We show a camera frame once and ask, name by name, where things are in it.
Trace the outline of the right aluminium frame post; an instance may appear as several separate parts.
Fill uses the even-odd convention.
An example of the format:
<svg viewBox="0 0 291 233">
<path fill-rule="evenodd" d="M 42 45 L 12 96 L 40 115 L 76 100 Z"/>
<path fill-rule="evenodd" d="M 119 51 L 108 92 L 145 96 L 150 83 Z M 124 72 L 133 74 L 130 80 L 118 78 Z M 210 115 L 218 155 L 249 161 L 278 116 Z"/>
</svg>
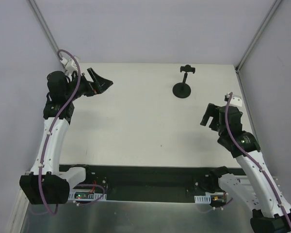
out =
<svg viewBox="0 0 291 233">
<path fill-rule="evenodd" d="M 235 66 L 235 71 L 238 74 L 240 70 L 242 69 L 244 63 L 246 62 L 247 58 L 249 57 L 250 53 L 252 52 L 253 48 L 259 41 L 260 37 L 262 36 L 264 30 L 269 25 L 271 19 L 277 12 L 280 4 L 283 2 L 283 0 L 274 0 L 271 7 L 269 8 L 267 14 L 265 15 L 264 19 L 262 20 L 261 24 L 259 25 L 257 31 L 255 32 L 253 38 L 251 39 L 249 45 L 247 46 L 246 50 L 244 51 L 244 54 L 242 55 L 240 61 Z"/>
</svg>

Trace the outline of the aluminium frame post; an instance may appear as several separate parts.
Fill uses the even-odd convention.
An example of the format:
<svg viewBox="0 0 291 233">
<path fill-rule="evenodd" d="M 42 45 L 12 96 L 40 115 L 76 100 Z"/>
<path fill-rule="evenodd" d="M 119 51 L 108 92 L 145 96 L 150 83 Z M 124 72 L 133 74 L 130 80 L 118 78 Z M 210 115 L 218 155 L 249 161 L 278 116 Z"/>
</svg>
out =
<svg viewBox="0 0 291 233">
<path fill-rule="evenodd" d="M 52 50 L 55 53 L 57 53 L 59 47 L 55 41 L 55 38 L 54 38 L 52 32 L 49 29 L 49 26 L 48 26 L 43 14 L 42 14 L 42 11 L 40 10 L 37 2 L 35 0 L 28 0 L 27 3 L 31 7 L 33 14 L 35 15 L 47 41 L 49 42 L 49 45 L 51 46 Z"/>
<path fill-rule="evenodd" d="M 240 61 L 235 66 L 235 71 L 238 74 L 240 70 L 242 69 L 244 63 L 246 62 L 247 58 L 249 57 L 250 53 L 252 52 L 253 48 L 259 41 L 260 37 L 262 36 L 264 30 L 269 25 L 271 19 L 277 12 L 280 4 L 283 2 L 283 0 L 274 0 L 271 7 L 269 8 L 267 14 L 265 15 L 264 19 L 262 20 L 261 24 L 259 25 L 257 31 L 255 32 L 253 38 L 251 39 L 249 45 L 247 46 L 246 50 L 244 51 L 244 54 L 242 55 Z"/>
</svg>

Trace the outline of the black phone stand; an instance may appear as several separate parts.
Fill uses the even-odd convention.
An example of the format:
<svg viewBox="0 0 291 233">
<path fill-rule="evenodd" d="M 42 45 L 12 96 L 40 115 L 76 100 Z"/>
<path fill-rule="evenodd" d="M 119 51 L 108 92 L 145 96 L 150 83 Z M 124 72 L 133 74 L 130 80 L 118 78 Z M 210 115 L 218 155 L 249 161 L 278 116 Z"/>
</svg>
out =
<svg viewBox="0 0 291 233">
<path fill-rule="evenodd" d="M 180 99 L 185 99 L 190 96 L 191 94 L 191 88 L 186 83 L 188 73 L 195 74 L 195 67 L 192 67 L 191 65 L 185 65 L 180 67 L 180 72 L 184 72 L 183 80 L 181 83 L 177 83 L 173 86 L 173 94 Z"/>
</svg>

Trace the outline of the left aluminium frame post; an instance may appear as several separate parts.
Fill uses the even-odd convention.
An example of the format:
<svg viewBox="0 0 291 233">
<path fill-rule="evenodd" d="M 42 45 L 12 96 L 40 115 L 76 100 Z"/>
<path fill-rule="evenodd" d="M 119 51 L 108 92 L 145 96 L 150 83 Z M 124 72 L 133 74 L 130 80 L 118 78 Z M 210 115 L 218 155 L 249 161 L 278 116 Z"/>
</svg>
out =
<svg viewBox="0 0 291 233">
<path fill-rule="evenodd" d="M 40 10 L 37 2 L 35 0 L 28 0 L 27 3 L 31 7 L 33 14 L 35 15 L 47 41 L 49 42 L 49 45 L 51 46 L 52 50 L 55 53 L 57 53 L 59 47 L 55 41 L 55 38 L 54 38 L 52 32 L 49 29 L 49 26 L 48 26 L 43 14 L 42 14 L 42 11 Z"/>
</svg>

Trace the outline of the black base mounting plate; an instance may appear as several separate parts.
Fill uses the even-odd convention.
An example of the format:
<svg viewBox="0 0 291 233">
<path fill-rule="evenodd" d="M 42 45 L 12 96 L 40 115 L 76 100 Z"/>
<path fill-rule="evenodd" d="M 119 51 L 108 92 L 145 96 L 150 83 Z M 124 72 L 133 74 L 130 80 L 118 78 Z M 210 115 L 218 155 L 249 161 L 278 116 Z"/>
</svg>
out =
<svg viewBox="0 0 291 233">
<path fill-rule="evenodd" d="M 195 196 L 223 193 L 212 167 L 83 165 L 85 181 L 77 189 L 105 193 L 107 200 L 193 203 Z"/>
</svg>

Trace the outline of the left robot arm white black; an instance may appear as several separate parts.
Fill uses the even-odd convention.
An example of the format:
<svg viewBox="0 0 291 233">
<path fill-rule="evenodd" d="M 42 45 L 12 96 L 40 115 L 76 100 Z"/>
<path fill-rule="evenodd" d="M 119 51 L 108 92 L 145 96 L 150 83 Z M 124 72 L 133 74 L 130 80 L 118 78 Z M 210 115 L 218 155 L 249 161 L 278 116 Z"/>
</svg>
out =
<svg viewBox="0 0 291 233">
<path fill-rule="evenodd" d="M 47 102 L 43 110 L 44 131 L 37 158 L 28 175 L 22 175 L 19 185 L 30 204 L 65 204 L 70 191 L 79 185 L 89 188 L 93 177 L 83 166 L 73 166 L 60 173 L 59 161 L 65 134 L 74 112 L 73 101 L 82 97 L 92 97 L 104 93 L 113 85 L 88 68 L 92 78 L 72 72 L 68 77 L 62 71 L 54 71 L 47 76 Z"/>
</svg>

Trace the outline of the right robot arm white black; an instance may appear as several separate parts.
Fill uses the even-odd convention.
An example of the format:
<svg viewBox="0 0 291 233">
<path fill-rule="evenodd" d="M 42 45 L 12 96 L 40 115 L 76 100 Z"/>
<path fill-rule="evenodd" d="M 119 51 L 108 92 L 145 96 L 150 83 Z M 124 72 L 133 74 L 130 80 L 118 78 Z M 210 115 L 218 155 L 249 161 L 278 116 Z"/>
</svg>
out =
<svg viewBox="0 0 291 233">
<path fill-rule="evenodd" d="M 250 225 L 256 233 L 291 232 L 291 205 L 271 176 L 255 137 L 243 130 L 242 112 L 235 106 L 208 104 L 200 124 L 218 132 L 217 142 L 227 149 L 246 174 L 253 191 L 248 191 L 225 167 L 217 167 L 200 183 L 200 188 L 231 195 L 252 213 Z"/>
</svg>

